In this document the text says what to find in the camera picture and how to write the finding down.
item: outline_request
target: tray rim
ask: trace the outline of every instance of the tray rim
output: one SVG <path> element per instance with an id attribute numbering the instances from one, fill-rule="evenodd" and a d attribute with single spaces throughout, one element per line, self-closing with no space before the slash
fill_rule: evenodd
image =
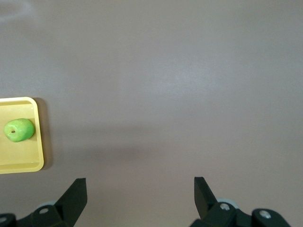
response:
<path id="1" fill-rule="evenodd" d="M 35 130 L 36 130 L 36 138 L 37 138 L 37 148 L 39 155 L 39 162 L 36 167 L 32 168 L 16 168 L 16 169 L 2 169 L 0 170 L 0 174 L 10 174 L 10 173 L 26 173 L 26 172 L 36 172 L 42 169 L 44 165 L 44 156 L 43 156 L 43 147 L 42 147 L 42 138 L 41 138 L 41 130 L 40 130 L 40 121 L 39 121 L 39 111 L 37 102 L 30 97 L 13 97 L 13 98 L 0 98 L 0 103 L 10 103 L 17 101 L 28 101 L 30 102 L 34 109 L 34 119 L 35 119 Z"/>

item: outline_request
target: yellow tray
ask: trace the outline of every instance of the yellow tray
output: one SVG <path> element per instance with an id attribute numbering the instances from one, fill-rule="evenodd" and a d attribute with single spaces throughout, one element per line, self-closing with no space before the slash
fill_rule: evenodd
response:
<path id="1" fill-rule="evenodd" d="M 4 135 L 3 128 L 18 118 L 29 119 L 36 131 L 28 140 L 14 143 Z M 0 174 L 35 172 L 43 164 L 37 103 L 29 97 L 0 98 Z"/>

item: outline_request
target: screw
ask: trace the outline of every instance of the screw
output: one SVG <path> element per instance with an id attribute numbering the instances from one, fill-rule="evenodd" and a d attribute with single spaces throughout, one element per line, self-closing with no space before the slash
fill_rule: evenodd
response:
<path id="1" fill-rule="evenodd" d="M 259 214 L 260 214 L 263 218 L 266 218 L 266 219 L 270 219 L 270 218 L 271 218 L 270 213 L 268 213 L 266 210 L 260 210 Z"/>
<path id="2" fill-rule="evenodd" d="M 39 211 L 39 214 L 45 214 L 48 212 L 48 208 L 43 208 Z"/>
<path id="3" fill-rule="evenodd" d="M 221 209 L 223 210 L 230 210 L 230 207 L 226 203 L 221 203 L 220 204 Z"/>
<path id="4" fill-rule="evenodd" d="M 1 217 L 1 218 L 0 218 L 0 223 L 5 222 L 6 220 L 7 220 L 6 217 Z"/>

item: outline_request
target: apple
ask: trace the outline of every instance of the apple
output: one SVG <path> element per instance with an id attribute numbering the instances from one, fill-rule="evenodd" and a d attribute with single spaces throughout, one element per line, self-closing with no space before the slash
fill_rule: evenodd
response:
<path id="1" fill-rule="evenodd" d="M 32 137 L 35 127 L 29 119 L 19 118 L 7 122 L 4 126 L 5 136 L 12 142 L 21 142 Z"/>

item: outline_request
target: bolt head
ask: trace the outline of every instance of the bolt head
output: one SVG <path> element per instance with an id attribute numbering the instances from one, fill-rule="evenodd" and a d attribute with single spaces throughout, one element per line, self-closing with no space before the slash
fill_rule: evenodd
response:
<path id="1" fill-rule="evenodd" d="M 1 218 L 0 218 L 0 223 L 5 222 L 6 220 L 7 220 L 6 217 L 1 217 Z"/>
<path id="2" fill-rule="evenodd" d="M 220 208 L 223 210 L 230 210 L 231 208 L 226 203 L 221 203 Z"/>
<path id="3" fill-rule="evenodd" d="M 261 217 L 266 218 L 266 219 L 270 219 L 271 215 L 270 213 L 268 213 L 266 210 L 260 210 L 259 214 L 261 215 Z"/>

